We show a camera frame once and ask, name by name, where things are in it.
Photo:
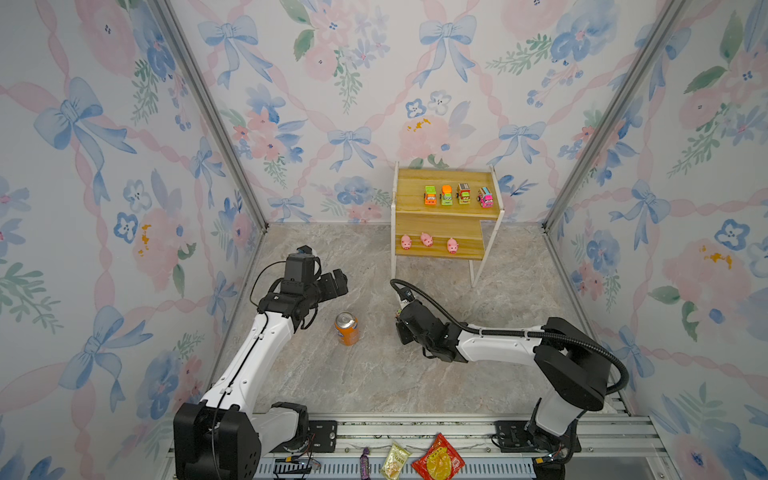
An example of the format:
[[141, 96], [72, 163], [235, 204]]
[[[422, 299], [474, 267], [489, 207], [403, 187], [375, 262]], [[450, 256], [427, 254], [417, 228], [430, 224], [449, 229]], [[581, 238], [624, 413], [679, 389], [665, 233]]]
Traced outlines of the grey green toy truck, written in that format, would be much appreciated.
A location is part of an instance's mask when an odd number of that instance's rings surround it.
[[471, 188], [468, 183], [459, 183], [457, 186], [457, 201], [460, 205], [468, 205], [471, 203]]

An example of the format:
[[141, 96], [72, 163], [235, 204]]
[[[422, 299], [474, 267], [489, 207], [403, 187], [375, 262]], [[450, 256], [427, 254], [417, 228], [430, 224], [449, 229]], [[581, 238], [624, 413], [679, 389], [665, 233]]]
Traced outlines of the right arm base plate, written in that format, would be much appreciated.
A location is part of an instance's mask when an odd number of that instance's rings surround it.
[[502, 453], [559, 453], [567, 456], [582, 451], [577, 425], [574, 420], [563, 435], [557, 436], [534, 426], [531, 421], [498, 420], [494, 422], [495, 432], [491, 439]]

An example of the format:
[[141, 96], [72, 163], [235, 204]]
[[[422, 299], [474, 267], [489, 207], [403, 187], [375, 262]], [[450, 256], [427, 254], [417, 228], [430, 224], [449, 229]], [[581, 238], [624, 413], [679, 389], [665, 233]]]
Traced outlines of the yellow green snack packet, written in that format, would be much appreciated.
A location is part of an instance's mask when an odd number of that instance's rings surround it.
[[397, 442], [391, 448], [380, 468], [380, 473], [386, 480], [399, 480], [404, 467], [411, 457], [411, 452]]

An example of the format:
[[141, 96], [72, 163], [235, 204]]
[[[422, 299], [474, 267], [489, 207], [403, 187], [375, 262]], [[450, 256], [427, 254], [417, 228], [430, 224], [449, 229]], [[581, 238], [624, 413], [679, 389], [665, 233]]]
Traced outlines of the red snack packet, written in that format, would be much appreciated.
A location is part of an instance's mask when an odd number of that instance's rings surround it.
[[438, 433], [426, 453], [411, 467], [425, 480], [451, 480], [465, 465], [455, 447], [442, 433]]

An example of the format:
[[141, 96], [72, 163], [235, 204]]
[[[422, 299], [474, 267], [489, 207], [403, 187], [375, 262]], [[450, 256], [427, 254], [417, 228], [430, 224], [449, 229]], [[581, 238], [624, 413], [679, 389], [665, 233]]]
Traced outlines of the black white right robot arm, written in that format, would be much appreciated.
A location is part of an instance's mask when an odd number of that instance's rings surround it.
[[401, 343], [419, 344], [426, 358], [531, 366], [547, 379], [548, 390], [528, 421], [497, 427], [500, 450], [545, 452], [549, 462], [563, 462], [579, 450], [579, 419], [601, 410], [609, 393], [613, 363], [599, 345], [559, 317], [519, 333], [493, 333], [465, 322], [445, 322], [419, 300], [400, 304], [396, 327]]

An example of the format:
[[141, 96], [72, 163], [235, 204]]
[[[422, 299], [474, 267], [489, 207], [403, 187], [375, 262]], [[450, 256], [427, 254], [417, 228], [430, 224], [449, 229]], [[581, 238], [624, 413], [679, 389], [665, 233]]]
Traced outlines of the wooden two-tier shelf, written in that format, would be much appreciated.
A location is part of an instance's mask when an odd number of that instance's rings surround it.
[[[459, 183], [468, 183], [471, 188], [471, 203], [460, 205], [457, 200], [451, 206], [440, 204], [441, 187], [449, 184], [453, 192]], [[437, 189], [437, 204], [424, 205], [424, 187], [433, 185]], [[484, 209], [477, 196], [481, 187], [488, 187], [493, 194], [494, 206]], [[406, 166], [395, 167], [390, 233], [390, 276], [397, 275], [399, 257], [425, 257], [433, 259], [455, 259], [469, 264], [470, 285], [476, 287], [486, 266], [490, 251], [505, 215], [501, 189], [494, 167], [484, 170], [417, 169]], [[432, 247], [425, 247], [420, 235], [426, 232], [433, 237]], [[410, 250], [403, 250], [401, 237], [412, 239]], [[456, 254], [446, 248], [449, 238], [458, 241]]]

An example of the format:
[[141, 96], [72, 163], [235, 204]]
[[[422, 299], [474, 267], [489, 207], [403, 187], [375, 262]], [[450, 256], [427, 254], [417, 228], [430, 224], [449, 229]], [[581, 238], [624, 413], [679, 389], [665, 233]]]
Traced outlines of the aluminium front rail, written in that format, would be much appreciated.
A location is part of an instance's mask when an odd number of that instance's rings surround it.
[[335, 422], [309, 455], [290, 463], [267, 454], [255, 469], [258, 479], [358, 479], [360, 457], [370, 450], [370, 476], [378, 479], [393, 444], [410, 451], [415, 462], [443, 434], [464, 459], [460, 479], [677, 479], [667, 449], [651, 419], [587, 414], [578, 422], [579, 450], [559, 470], [536, 466], [534, 452], [501, 451], [501, 417], [480, 414], [328, 414], [315, 421]]

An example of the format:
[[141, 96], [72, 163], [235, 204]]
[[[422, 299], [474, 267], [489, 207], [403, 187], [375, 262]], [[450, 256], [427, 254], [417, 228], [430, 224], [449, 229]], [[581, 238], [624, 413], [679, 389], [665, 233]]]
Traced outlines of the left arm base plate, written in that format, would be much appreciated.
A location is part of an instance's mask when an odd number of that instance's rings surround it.
[[335, 420], [300, 421], [295, 435], [271, 450], [272, 453], [298, 455], [308, 452], [334, 453], [337, 445]]

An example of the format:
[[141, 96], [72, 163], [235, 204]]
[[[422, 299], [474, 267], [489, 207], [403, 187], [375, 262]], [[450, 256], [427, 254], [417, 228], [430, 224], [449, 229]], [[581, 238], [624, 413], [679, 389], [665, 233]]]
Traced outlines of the purple small bottle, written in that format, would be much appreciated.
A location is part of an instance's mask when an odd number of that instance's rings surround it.
[[364, 447], [362, 450], [362, 454], [359, 458], [359, 469], [360, 469], [360, 479], [361, 480], [370, 480], [371, 479], [371, 467], [370, 467], [370, 449], [368, 447]]

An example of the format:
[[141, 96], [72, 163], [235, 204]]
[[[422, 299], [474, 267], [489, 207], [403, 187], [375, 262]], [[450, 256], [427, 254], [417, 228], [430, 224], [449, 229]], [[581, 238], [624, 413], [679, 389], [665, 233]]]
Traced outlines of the orange soda can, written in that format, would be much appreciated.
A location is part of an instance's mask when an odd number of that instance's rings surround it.
[[359, 341], [359, 322], [350, 312], [341, 312], [336, 316], [335, 328], [343, 345], [352, 346]]

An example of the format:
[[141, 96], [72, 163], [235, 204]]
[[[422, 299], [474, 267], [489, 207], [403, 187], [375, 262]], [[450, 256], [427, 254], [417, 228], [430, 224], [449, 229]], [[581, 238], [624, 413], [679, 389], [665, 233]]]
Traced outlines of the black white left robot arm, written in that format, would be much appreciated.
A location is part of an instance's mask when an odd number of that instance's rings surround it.
[[312, 442], [306, 406], [278, 402], [262, 414], [255, 402], [281, 350], [314, 321], [321, 303], [348, 292], [339, 269], [301, 246], [282, 261], [284, 274], [257, 302], [249, 333], [222, 376], [173, 419], [179, 479], [251, 479], [263, 455], [307, 451]]

